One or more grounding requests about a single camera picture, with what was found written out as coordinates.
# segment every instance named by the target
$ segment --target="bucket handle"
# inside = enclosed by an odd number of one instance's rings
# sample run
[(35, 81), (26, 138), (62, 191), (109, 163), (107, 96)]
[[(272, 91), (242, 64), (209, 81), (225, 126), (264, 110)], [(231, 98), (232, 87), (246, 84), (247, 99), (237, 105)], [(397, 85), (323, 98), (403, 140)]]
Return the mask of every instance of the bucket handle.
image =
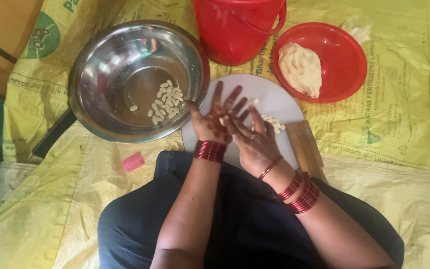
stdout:
[(279, 19), (278, 19), (278, 25), (271, 30), (264, 30), (259, 28), (258, 26), (254, 25), (253, 23), (251, 23), (250, 21), (248, 21), (247, 18), (245, 18), (245, 16), (243, 16), (243, 14), (238, 11), (237, 9), (233, 10), (233, 14), (237, 15), (236, 17), (239, 18), (242, 22), (248, 24), (251, 28), (257, 30), (258, 32), (262, 33), (262, 34), (266, 34), (268, 36), (272, 36), (273, 34), (278, 33), (281, 28), (283, 27), (283, 25), (285, 24), (286, 21), (286, 0), (283, 0), (283, 3), (281, 4), (281, 9), (279, 11)]

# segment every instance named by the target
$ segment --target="pink bottle cap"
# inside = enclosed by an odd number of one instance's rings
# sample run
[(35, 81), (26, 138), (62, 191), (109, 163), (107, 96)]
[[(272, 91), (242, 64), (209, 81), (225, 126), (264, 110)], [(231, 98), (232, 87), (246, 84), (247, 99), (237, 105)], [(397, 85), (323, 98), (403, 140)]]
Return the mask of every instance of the pink bottle cap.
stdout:
[(137, 152), (136, 154), (129, 156), (122, 161), (122, 166), (127, 172), (137, 169), (144, 164), (145, 164), (144, 156), (142, 156), (140, 152)]

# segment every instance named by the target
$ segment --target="forearm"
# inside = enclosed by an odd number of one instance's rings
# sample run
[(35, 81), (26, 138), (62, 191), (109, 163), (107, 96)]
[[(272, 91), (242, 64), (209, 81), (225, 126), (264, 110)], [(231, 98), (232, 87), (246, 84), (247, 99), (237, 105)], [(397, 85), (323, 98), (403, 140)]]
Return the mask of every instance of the forearm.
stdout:
[[(290, 184), (295, 173), (283, 162), (265, 181), (280, 193)], [(294, 201), (303, 188), (304, 184), (285, 202)], [(343, 269), (394, 267), (394, 262), (377, 242), (323, 193), (313, 208), (296, 216), (329, 266)]]
[(173, 250), (173, 255), (203, 260), (212, 226), (220, 168), (219, 163), (194, 158), (162, 225), (154, 263), (160, 250)]

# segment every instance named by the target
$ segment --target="red bucket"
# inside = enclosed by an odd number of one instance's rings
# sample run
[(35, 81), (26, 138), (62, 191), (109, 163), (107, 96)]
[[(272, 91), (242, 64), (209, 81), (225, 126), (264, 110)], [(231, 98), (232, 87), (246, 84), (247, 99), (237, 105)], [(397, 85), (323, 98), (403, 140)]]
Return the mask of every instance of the red bucket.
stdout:
[(192, 0), (192, 4), (207, 55), (228, 66), (255, 57), (286, 19), (286, 0)]

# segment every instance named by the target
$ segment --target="red bangle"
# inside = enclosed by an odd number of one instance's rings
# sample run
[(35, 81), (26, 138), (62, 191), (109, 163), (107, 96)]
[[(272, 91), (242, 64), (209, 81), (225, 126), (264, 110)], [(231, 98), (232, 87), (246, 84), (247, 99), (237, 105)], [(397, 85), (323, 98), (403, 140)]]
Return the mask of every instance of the red bangle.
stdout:
[(284, 201), (290, 198), (290, 196), (293, 195), (293, 193), (295, 193), (296, 190), (300, 187), (300, 185), (302, 184), (302, 180), (303, 175), (297, 171), (290, 185), (283, 192), (277, 194), (275, 196), (275, 199), (277, 199), (278, 201)]
[(261, 173), (261, 175), (258, 177), (259, 180), (263, 180), (263, 178), (265, 177), (265, 175), (270, 172), (270, 170), (275, 166), (275, 164), (277, 164), (277, 162), (279, 162), (281, 159), (283, 159), (282, 155), (278, 155), (275, 160), (265, 169), (265, 171), (263, 171), (263, 173)]
[(194, 149), (194, 158), (205, 159), (212, 162), (223, 163), (226, 144), (210, 141), (197, 141)]
[(306, 185), (301, 195), (293, 202), (287, 204), (294, 214), (301, 214), (310, 210), (318, 201), (320, 189), (311, 180), (306, 179)]

